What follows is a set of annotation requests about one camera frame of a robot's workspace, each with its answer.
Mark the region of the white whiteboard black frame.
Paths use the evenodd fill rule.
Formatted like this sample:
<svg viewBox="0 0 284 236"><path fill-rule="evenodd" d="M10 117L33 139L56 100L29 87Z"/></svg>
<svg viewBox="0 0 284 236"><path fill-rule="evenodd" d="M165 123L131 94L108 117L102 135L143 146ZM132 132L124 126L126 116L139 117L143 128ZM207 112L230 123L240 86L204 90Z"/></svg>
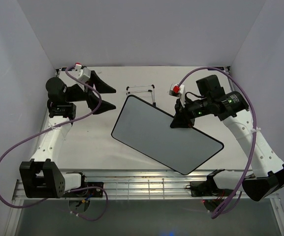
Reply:
<svg viewBox="0 0 284 236"><path fill-rule="evenodd" d="M224 149L221 141L196 128L170 128L173 116L129 95L111 136L145 156L188 175Z"/></svg>

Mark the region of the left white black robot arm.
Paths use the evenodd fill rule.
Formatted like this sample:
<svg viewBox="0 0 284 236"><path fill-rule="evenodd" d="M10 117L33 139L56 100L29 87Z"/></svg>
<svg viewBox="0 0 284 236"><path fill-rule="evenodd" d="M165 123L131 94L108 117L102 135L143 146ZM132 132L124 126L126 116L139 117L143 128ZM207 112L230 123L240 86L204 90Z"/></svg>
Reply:
<svg viewBox="0 0 284 236"><path fill-rule="evenodd" d="M46 82L49 112L46 132L33 156L23 161L19 171L28 198L60 198L72 190L77 196L84 196L89 185L81 173L64 174L57 167L63 142L76 118L75 102L85 101L95 115L114 110L115 105L101 100L98 93L116 93L95 71L78 69L77 80L81 84L67 86L59 77Z"/></svg>

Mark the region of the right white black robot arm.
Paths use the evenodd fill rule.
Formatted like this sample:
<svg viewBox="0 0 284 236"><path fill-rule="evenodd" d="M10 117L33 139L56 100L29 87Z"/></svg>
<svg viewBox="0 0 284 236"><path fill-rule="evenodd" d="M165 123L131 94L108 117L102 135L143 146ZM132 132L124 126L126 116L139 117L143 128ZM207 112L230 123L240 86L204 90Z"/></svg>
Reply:
<svg viewBox="0 0 284 236"><path fill-rule="evenodd" d="M218 169L207 175L194 191L207 190L218 195L223 190L237 189L258 202L284 187L284 162L273 152L260 128L253 127L250 107L237 91L226 93L216 75L196 82L199 95L188 98L184 85L172 85L171 96L177 97L171 128L192 128L196 118L214 115L230 130L248 158L249 168L244 179L234 171Z"/></svg>

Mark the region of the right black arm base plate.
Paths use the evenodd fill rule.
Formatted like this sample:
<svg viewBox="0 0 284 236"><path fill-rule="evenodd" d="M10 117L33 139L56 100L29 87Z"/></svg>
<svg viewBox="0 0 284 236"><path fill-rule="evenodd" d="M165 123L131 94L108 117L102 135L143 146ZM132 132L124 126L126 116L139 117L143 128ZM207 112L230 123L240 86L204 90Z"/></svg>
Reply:
<svg viewBox="0 0 284 236"><path fill-rule="evenodd" d="M185 186L192 197L227 197L232 192L230 189L219 189L207 181L191 181Z"/></svg>

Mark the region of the aluminium rail frame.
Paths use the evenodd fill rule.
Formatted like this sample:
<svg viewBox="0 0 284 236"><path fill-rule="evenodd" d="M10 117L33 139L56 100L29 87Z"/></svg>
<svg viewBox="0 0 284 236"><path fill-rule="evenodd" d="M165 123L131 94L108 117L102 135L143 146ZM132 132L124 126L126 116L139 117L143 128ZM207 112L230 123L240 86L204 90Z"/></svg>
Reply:
<svg viewBox="0 0 284 236"><path fill-rule="evenodd" d="M100 197L109 200L184 200L184 199L220 199L229 196L229 190L217 193L198 193L190 190L207 180L207 171L195 171L189 175L164 171L131 171L114 170L84 171L82 175L86 183L98 186L107 192Z"/></svg>

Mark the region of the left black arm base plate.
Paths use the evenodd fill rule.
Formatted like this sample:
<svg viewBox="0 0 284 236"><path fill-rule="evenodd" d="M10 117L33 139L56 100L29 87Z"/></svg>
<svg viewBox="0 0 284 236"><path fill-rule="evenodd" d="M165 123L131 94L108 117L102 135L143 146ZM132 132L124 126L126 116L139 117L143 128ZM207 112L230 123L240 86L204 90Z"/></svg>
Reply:
<svg viewBox="0 0 284 236"><path fill-rule="evenodd" d="M85 187L93 187L91 189L85 190L83 195L85 198L102 198L103 191L100 188L104 187L103 182L85 182Z"/></svg>

